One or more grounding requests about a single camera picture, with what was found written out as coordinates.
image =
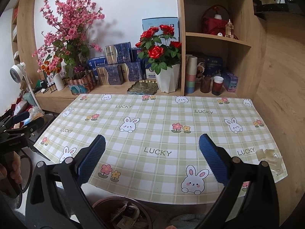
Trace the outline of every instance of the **gold tray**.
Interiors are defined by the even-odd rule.
[[[154,95],[158,91],[158,84],[155,79],[136,81],[127,92],[132,95]]]

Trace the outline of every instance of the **person's hand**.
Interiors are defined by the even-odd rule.
[[[21,165],[20,156],[16,152],[14,152],[14,159],[12,162],[13,171],[10,173],[10,177],[14,179],[17,184],[22,183],[22,177],[20,175],[21,172],[20,165]],[[0,180],[6,178],[6,176],[7,176],[6,168],[0,165]]]

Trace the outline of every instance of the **screw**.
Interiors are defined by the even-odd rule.
[[[43,165],[44,165],[44,162],[43,162],[43,161],[39,161],[39,162],[37,163],[37,167],[38,167],[38,168],[42,167]]]
[[[232,161],[236,164],[240,163],[240,158],[239,157],[232,157]]]
[[[72,163],[72,161],[73,161],[73,158],[72,158],[72,157],[67,157],[67,158],[65,159],[65,163],[66,163],[66,164]]]
[[[268,167],[268,166],[269,166],[268,163],[267,163],[266,161],[262,161],[261,163],[262,163],[262,165],[263,165],[264,167]]]

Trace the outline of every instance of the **cup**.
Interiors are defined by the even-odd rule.
[[[213,87],[212,87],[213,95],[220,95],[222,93],[223,82],[224,82],[224,79],[222,77],[214,77]]]
[[[211,87],[211,79],[209,77],[203,77],[201,79],[200,91],[202,93],[209,93]]]

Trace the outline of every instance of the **checkered tablecloth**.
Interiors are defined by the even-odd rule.
[[[89,183],[144,201],[200,204],[216,201],[223,189],[199,150],[203,133],[246,163],[259,163],[259,149],[274,149],[281,156],[252,102],[238,98],[80,95],[35,147],[59,163],[101,134],[106,150]],[[287,176],[283,162],[281,167],[272,171],[275,182]],[[246,189],[245,183],[241,196]]]

